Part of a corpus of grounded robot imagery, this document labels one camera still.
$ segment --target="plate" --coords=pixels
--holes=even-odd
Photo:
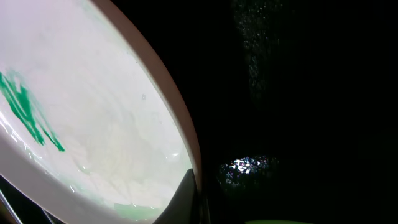
[[[0,173],[67,223],[153,222],[186,171],[192,120],[108,0],[0,2]]]

